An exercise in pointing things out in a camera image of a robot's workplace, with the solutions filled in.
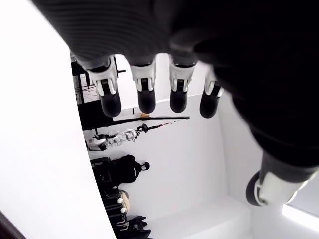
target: white wall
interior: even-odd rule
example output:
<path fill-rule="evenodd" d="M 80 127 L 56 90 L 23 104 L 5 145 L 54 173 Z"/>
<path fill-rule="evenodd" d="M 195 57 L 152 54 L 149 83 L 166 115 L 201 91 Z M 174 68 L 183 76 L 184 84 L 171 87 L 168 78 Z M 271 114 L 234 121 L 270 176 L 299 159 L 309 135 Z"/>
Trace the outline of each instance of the white wall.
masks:
<path fill-rule="evenodd" d="M 226 176 L 219 117 L 204 119 L 199 113 L 201 96 L 188 98 L 185 112 L 174 113 L 169 102 L 157 103 L 154 115 L 191 116 L 190 120 L 176 122 L 148 133 L 142 133 L 136 142 L 103 152 L 90 152 L 90 158 L 109 156 L 112 159 L 132 154 L 136 160 L 147 161 L 150 169 L 141 172 L 136 182 L 121 185 L 130 195 L 130 214 L 147 217 L 147 221 L 165 217 L 201 203 L 210 202 L 226 194 Z M 147 121 L 147 126 L 163 121 Z M 136 128 L 142 122 L 128 123 L 99 129 Z"/>
<path fill-rule="evenodd" d="M 148 222 L 157 239 L 243 239 L 250 229 L 250 212 L 225 196 L 178 214 Z"/>
<path fill-rule="evenodd" d="M 132 79 L 130 65 L 123 55 L 116 55 L 116 62 L 119 70 L 127 70 L 120 73 L 118 78 L 122 108 L 137 106 L 137 92 Z M 207 70 L 208 66 L 206 64 L 197 63 L 188 90 L 189 96 L 203 93 Z M 170 99 L 169 58 L 165 53 L 160 53 L 156 56 L 155 99 L 156 101 Z"/>
<path fill-rule="evenodd" d="M 252 230 L 255 239 L 318 239 L 318 233 L 283 217 L 281 208 L 248 205 L 245 198 L 246 186 L 260 169 L 262 151 L 237 114 L 228 94 L 221 97 L 218 112 L 229 194 L 252 210 Z"/>
<path fill-rule="evenodd" d="M 83 141 L 68 47 L 27 0 L 0 2 L 0 29 L 0 210 L 28 239 L 115 239 Z"/>

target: black rubber fingertip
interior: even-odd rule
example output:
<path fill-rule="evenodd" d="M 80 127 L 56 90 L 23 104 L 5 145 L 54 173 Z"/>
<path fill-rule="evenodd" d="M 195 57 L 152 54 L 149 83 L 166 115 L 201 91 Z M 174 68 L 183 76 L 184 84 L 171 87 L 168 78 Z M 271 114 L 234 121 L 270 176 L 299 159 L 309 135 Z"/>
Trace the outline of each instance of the black rubber fingertip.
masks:
<path fill-rule="evenodd" d="M 138 91 L 139 108 L 143 113 L 149 114 L 155 109 L 155 92 Z"/>
<path fill-rule="evenodd" d="M 119 91 L 116 91 L 114 95 L 106 94 L 100 96 L 102 110 L 104 114 L 108 117 L 118 116 L 121 112 L 121 100 L 119 96 Z"/>
<path fill-rule="evenodd" d="M 187 106 L 187 92 L 173 91 L 170 92 L 170 107 L 175 113 L 181 113 Z"/>
<path fill-rule="evenodd" d="M 247 187 L 246 187 L 246 199 L 247 201 L 254 206 L 259 206 L 259 203 L 257 202 L 256 198 L 255 198 L 255 183 L 257 182 L 257 180 L 259 179 L 259 172 L 257 172 L 249 181 Z"/>
<path fill-rule="evenodd" d="M 204 118 L 207 118 L 207 119 L 212 118 L 217 112 L 218 102 L 219 102 L 219 97 L 216 97 L 214 95 L 209 96 L 204 91 L 200 101 L 200 107 L 199 107 L 200 114 Z"/>

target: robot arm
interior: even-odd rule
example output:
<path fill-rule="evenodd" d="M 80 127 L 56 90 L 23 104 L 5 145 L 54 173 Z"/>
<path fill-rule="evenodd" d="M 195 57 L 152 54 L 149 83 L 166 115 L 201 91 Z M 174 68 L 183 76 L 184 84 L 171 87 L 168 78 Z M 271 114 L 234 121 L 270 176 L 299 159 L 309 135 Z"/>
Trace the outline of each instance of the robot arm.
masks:
<path fill-rule="evenodd" d="M 33 2 L 79 64 L 89 70 L 108 116 L 121 110 L 110 56 L 123 54 L 129 60 L 145 112 L 155 105 L 155 66 L 131 58 L 160 52 L 173 56 L 171 106 L 176 112 L 186 106 L 193 65 L 176 60 L 175 52 L 194 55 L 192 63 L 212 64 L 218 81 L 212 72 L 207 75 L 201 114 L 206 118 L 215 114 L 225 88 L 264 150 L 261 170 L 247 188 L 250 203 L 285 203 L 317 172 L 319 15 L 315 5 L 291 3 L 287 10 L 281 2 Z M 139 71 L 142 67 L 147 74 Z"/>

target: black bag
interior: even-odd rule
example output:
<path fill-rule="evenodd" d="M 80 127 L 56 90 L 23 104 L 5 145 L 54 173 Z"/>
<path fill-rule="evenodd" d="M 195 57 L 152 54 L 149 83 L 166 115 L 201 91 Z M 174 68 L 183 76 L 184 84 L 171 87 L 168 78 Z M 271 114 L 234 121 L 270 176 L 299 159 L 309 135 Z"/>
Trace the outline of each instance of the black bag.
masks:
<path fill-rule="evenodd" d="M 108 170 L 113 186 L 118 186 L 121 183 L 133 183 L 141 171 L 146 171 L 149 168 L 149 163 L 140 165 L 135 162 L 135 157 L 129 154 L 108 162 Z"/>

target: rod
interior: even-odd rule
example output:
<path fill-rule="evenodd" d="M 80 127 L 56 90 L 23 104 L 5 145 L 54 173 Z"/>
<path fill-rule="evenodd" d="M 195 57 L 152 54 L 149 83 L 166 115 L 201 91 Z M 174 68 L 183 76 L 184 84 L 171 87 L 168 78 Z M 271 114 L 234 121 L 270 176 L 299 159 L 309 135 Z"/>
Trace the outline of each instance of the rod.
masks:
<path fill-rule="evenodd" d="M 149 120 L 189 120 L 190 116 L 180 116 L 180 117 L 175 117 L 175 116 L 166 116 L 166 117 L 140 117 L 140 118 L 132 118 L 132 119 L 124 119 L 124 120 L 119 120 L 119 121 L 114 121 L 112 125 L 118 125 L 118 124 L 123 124 L 123 123 L 130 123 L 130 122 L 137 122 L 137 121 L 149 121 Z"/>
<path fill-rule="evenodd" d="M 79 93 L 81 97 L 81 104 L 84 104 L 84 97 L 83 97 L 83 91 L 82 91 L 82 83 L 81 83 L 81 76 L 77 75 L 78 77 L 78 82 L 79 82 Z"/>

